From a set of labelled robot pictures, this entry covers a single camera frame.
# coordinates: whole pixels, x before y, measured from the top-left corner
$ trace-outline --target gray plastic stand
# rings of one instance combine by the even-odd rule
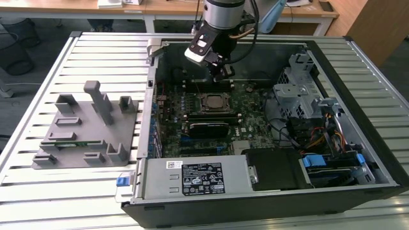
[[[101,94],[100,82],[85,82],[93,102],[77,102],[60,94],[58,111],[49,126],[33,169],[124,166],[129,161],[137,102],[129,96],[110,102]]]

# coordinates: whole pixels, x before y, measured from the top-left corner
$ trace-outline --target green circuit board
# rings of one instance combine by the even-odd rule
[[[273,148],[273,136],[264,119],[262,103],[269,89],[257,88],[246,81],[232,83],[234,89],[225,93],[229,96],[229,107],[241,114],[241,122],[229,126],[224,138],[190,139],[185,134],[186,123],[184,114],[198,110],[198,96],[202,93],[184,92],[182,85],[165,85],[162,95],[165,98],[160,105],[160,123],[162,139],[162,158],[186,157],[182,150],[217,149],[217,155],[233,155],[232,142],[248,140],[250,148]]]

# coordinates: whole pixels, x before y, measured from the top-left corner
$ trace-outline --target office floor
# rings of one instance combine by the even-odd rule
[[[21,76],[9,76],[0,69],[0,79],[2,79],[5,83],[41,83],[70,32],[89,31],[90,29],[85,19],[64,19],[61,27],[56,27],[57,20],[33,19],[33,21],[41,38],[41,44],[29,48],[28,53],[34,61],[36,67],[28,74]],[[132,22],[126,20],[114,20],[113,28],[116,32],[145,32],[144,22],[140,20]],[[158,33],[189,33],[189,28],[189,21],[157,21],[156,23],[156,31]],[[403,97],[409,100],[407,63],[409,42],[403,41],[399,48],[382,65],[381,71],[402,93]],[[40,85],[13,85],[13,98],[4,99],[0,97],[0,134],[10,135],[13,133],[38,87]],[[5,144],[6,139],[0,138],[0,150],[4,148]]]

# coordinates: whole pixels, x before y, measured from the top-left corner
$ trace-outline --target power supply label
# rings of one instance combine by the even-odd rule
[[[221,163],[184,164],[181,173],[185,196],[225,193]]]

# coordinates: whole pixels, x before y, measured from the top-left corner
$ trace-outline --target aluminum slotted table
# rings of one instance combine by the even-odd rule
[[[70,37],[44,84],[21,118],[0,155],[0,229],[138,230],[114,201],[116,178],[134,170],[141,128],[149,38],[190,38],[185,34],[82,33]],[[390,150],[409,172],[409,105],[353,41],[334,37],[280,37],[313,39],[322,49],[346,87],[359,103]],[[77,101],[88,80],[101,82],[112,100],[130,95],[138,100],[130,164],[124,167],[33,170],[32,158],[57,111],[58,93]],[[330,93],[330,86],[321,78]],[[371,201],[341,214],[222,223],[176,229],[407,229],[409,193]]]

